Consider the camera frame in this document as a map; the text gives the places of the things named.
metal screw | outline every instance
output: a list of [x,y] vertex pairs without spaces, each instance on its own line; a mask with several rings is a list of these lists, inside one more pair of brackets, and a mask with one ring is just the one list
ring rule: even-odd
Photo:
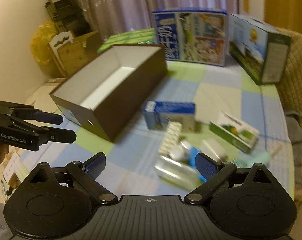
[[192,193],[187,196],[187,199],[190,201],[200,201],[202,199],[202,196],[197,193]]
[[115,199],[115,196],[113,194],[110,194],[110,193],[105,193],[105,194],[102,194],[100,195],[99,197],[102,201],[111,201],[111,200],[114,200]]

table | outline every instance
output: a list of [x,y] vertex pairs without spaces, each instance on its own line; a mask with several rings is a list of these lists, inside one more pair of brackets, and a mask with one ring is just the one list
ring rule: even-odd
[[[288,138],[283,109],[274,85],[258,87],[230,56],[226,67],[185,62],[168,62],[168,76],[146,100],[194,101],[197,107],[197,133],[183,133],[193,146],[206,138],[215,138],[230,159],[251,158],[213,134],[209,121],[221,110],[240,118],[260,131],[253,153],[271,150],[282,144],[269,170],[293,198],[294,166],[292,146]],[[57,126],[77,133],[73,144],[49,142],[38,152],[24,151],[21,160],[32,170],[39,162],[62,167],[71,161],[85,161],[97,152],[107,156],[105,170],[97,178],[102,186],[120,197],[128,195],[175,195],[188,192],[163,182],[154,171],[163,131],[148,130],[141,110],[137,111],[115,143],[88,132],[65,119]]]

quilted chair cover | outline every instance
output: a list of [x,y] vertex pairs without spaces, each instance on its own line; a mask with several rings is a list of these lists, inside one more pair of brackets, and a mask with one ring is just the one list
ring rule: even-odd
[[302,114],[302,34],[277,28],[292,37],[289,57],[281,83],[277,84],[283,108],[293,109]]

green and white box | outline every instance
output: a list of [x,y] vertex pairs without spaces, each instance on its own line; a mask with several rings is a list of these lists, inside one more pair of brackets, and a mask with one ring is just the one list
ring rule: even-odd
[[279,83],[291,37],[250,16],[229,15],[230,54],[257,85]]
[[254,127],[225,112],[211,121],[210,130],[245,153],[252,150],[260,134]]

yellow plastic bag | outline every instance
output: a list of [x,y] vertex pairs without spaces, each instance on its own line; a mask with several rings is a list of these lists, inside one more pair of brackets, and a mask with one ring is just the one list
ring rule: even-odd
[[61,77],[61,73],[51,57],[49,42],[59,34],[54,23],[45,21],[32,36],[30,43],[31,53],[43,73],[51,78]]

